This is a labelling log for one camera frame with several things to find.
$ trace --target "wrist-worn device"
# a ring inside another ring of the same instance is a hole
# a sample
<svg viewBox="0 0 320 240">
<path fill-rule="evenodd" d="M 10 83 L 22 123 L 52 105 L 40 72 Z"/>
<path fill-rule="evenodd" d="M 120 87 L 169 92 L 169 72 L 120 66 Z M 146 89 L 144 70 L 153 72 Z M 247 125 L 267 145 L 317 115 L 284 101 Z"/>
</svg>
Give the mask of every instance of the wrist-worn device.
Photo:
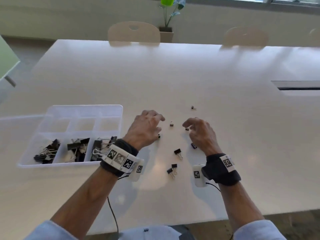
<svg viewBox="0 0 320 240">
<path fill-rule="evenodd" d="M 102 156 L 100 166 L 121 177 L 129 174 L 131 181 L 137 181 L 143 168 L 144 160 L 136 157 L 138 150 L 122 139 L 118 139 L 107 151 L 99 154 Z"/>
<path fill-rule="evenodd" d="M 194 165 L 192 169 L 197 187 L 206 187 L 209 180 L 226 186 L 235 185 L 241 180 L 233 161 L 224 153 L 210 155 L 206 165 Z"/>
</svg>

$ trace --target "shirt cuff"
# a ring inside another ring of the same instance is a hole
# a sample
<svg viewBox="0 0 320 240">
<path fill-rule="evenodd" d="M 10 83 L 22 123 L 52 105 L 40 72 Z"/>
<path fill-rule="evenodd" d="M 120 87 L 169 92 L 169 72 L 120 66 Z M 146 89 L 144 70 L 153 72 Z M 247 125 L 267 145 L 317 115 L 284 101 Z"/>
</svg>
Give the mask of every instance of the shirt cuff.
<svg viewBox="0 0 320 240">
<path fill-rule="evenodd" d="M 234 233 L 234 240 L 286 240 L 278 228 L 269 220 L 250 222 Z"/>
<path fill-rule="evenodd" d="M 77 240 L 66 229 L 56 223 L 46 220 L 37 226 L 25 240 Z"/>
</svg>

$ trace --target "person's left hand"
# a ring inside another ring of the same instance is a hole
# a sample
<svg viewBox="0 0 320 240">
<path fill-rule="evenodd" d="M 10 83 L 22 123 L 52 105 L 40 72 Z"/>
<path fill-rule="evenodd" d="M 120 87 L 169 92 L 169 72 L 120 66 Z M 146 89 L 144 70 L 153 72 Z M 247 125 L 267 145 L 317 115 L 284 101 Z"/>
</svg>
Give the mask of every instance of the person's left hand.
<svg viewBox="0 0 320 240">
<path fill-rule="evenodd" d="M 160 121 L 166 119 L 162 114 L 154 110 L 144 110 L 137 115 L 130 126 L 127 134 L 122 138 L 138 151 L 141 148 L 151 145 L 158 139 L 161 127 L 157 127 Z"/>
</svg>

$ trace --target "green panel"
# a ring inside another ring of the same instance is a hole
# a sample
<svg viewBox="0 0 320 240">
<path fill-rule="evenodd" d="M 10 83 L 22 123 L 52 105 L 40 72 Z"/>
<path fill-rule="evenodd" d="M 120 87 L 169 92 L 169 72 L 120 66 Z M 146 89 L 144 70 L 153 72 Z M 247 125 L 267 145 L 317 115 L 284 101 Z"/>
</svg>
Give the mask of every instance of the green panel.
<svg viewBox="0 0 320 240">
<path fill-rule="evenodd" d="M 0 79 L 19 62 L 18 57 L 0 35 Z"/>
</svg>

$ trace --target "person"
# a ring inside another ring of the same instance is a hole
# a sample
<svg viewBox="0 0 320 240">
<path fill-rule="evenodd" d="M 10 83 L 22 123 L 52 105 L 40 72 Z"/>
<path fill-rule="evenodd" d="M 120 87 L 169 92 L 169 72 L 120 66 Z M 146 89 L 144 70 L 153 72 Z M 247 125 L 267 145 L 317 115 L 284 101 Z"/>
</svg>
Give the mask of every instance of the person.
<svg viewBox="0 0 320 240">
<path fill-rule="evenodd" d="M 115 145 L 136 156 L 139 150 L 158 139 L 158 134 L 161 131 L 161 127 L 158 127 L 160 121 L 165 121 L 161 114 L 154 110 L 144 110 L 135 117 L 127 134 L 122 139 L 118 139 Z M 190 127 L 189 135 L 192 142 L 205 153 L 207 160 L 212 155 L 222 153 L 216 134 L 208 122 L 199 118 L 189 118 L 182 126 Z M 102 162 L 101 166 L 61 206 L 54 216 L 37 226 L 25 238 L 26 240 L 84 239 L 118 177 L 123 174 L 119 170 L 116 173 L 112 166 L 106 166 Z M 264 219 L 240 181 L 236 181 L 233 185 L 223 185 L 222 183 L 218 185 L 235 240 L 285 239 L 272 222 Z M 143 228 L 125 230 L 119 235 L 119 239 L 145 239 L 144 234 L 149 234 L 148 238 L 155 240 L 179 239 L 181 235 L 169 226 L 149 226 L 148 231 Z"/>
</svg>

